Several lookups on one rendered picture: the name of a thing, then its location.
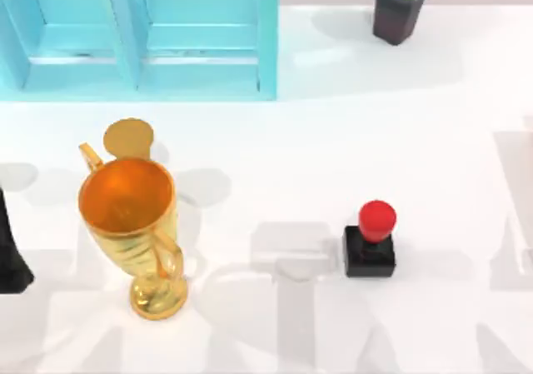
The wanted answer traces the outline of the red and black stamp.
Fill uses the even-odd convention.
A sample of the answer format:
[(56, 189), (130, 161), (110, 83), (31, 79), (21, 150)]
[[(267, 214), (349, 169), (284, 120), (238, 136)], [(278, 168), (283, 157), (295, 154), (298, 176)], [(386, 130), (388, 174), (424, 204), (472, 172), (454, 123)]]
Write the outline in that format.
[(382, 200), (365, 203), (358, 224), (344, 228), (345, 274), (350, 278), (388, 278), (396, 269), (392, 231), (395, 209)]

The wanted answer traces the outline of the tan round coaster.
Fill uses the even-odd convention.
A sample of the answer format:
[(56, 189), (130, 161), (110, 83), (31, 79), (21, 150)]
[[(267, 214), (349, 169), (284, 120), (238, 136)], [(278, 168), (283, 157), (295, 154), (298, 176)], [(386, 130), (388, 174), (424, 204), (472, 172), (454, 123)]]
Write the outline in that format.
[(151, 125), (133, 117), (114, 122), (103, 136), (105, 149), (116, 158), (138, 157), (150, 160), (153, 140)]

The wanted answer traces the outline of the gold trophy cup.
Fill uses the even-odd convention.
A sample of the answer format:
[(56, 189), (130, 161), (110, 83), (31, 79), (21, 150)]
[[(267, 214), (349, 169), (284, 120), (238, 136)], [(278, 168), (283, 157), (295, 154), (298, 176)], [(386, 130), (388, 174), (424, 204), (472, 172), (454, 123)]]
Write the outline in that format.
[(147, 320), (171, 317), (187, 299), (172, 175), (152, 160), (104, 162), (88, 144), (79, 149), (90, 170), (78, 193), (83, 221), (107, 257), (132, 276), (133, 310)]

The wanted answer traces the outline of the light blue rack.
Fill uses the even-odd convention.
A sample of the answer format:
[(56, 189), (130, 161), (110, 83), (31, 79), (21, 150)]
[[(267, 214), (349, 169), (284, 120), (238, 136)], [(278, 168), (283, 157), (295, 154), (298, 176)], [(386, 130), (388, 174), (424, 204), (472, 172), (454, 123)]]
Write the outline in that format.
[(0, 0), (0, 102), (272, 100), (279, 0)]

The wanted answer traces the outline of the black plant pot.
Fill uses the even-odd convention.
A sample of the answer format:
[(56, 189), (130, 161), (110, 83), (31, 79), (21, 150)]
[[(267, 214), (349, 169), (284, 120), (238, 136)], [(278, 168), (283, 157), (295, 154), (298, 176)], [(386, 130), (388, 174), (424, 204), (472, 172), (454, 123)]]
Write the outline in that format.
[(411, 36), (425, 0), (375, 0), (373, 35), (398, 46)]

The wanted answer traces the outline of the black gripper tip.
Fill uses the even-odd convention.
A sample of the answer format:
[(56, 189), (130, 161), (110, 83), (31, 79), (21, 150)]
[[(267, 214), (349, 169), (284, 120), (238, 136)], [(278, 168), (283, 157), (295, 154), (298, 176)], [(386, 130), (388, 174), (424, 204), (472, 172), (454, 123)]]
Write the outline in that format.
[(0, 294), (23, 293), (33, 281), (34, 275), (17, 249), (0, 187)]

